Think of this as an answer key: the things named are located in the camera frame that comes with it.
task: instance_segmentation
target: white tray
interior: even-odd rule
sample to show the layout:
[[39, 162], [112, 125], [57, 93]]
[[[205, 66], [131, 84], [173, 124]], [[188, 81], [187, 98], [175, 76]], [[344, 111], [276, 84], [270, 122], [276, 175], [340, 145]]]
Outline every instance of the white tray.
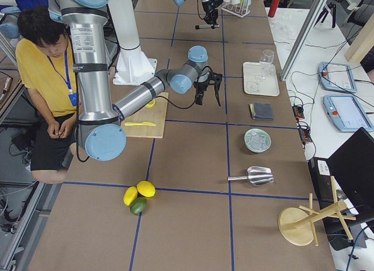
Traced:
[[261, 74], [261, 65], [258, 62], [243, 63], [244, 92], [250, 95], [278, 96], [278, 79], [274, 65], [270, 65], [266, 70], [266, 79], [257, 80], [256, 75], [259, 74]]

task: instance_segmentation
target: id badge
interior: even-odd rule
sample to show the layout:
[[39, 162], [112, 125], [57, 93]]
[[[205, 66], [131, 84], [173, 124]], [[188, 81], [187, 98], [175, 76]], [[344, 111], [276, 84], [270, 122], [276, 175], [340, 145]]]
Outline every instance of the id badge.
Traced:
[[69, 99], [72, 106], [77, 106], [77, 93], [69, 94]]

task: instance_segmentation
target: yellow lemon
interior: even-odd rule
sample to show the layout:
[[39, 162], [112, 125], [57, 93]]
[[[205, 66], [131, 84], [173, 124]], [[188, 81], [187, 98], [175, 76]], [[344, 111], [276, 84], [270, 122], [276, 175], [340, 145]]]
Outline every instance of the yellow lemon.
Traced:
[[144, 197], [152, 197], [156, 194], [154, 185], [146, 180], [142, 180], [136, 185], [138, 192]]
[[134, 202], [132, 202], [130, 206], [130, 212], [132, 214], [140, 214], [142, 211], [144, 211], [147, 207], [147, 199], [138, 197], [135, 199]]
[[129, 206], [132, 202], [134, 202], [136, 197], [138, 197], [138, 190], [135, 186], [131, 186], [125, 191], [123, 195], [123, 202], [125, 205]]

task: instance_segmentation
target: red bottle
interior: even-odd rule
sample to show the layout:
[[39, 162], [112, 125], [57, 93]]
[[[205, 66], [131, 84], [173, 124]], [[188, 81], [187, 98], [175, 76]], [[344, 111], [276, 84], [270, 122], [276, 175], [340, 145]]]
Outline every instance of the red bottle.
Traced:
[[279, 1], [281, 0], [271, 0], [271, 6], [270, 6], [269, 14], [268, 14], [269, 17], [274, 17], [275, 11], [279, 5]]

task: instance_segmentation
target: tablet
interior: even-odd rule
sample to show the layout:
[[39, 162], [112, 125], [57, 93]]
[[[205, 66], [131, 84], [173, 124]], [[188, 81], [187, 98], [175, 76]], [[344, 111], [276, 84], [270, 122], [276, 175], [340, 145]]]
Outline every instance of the tablet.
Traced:
[[360, 127], [369, 132], [374, 131], [373, 123], [367, 117], [355, 96], [324, 96], [323, 104], [328, 116], [339, 131], [354, 133]]
[[325, 90], [357, 92], [356, 83], [349, 65], [321, 62], [318, 66], [318, 72], [321, 73], [321, 84]]

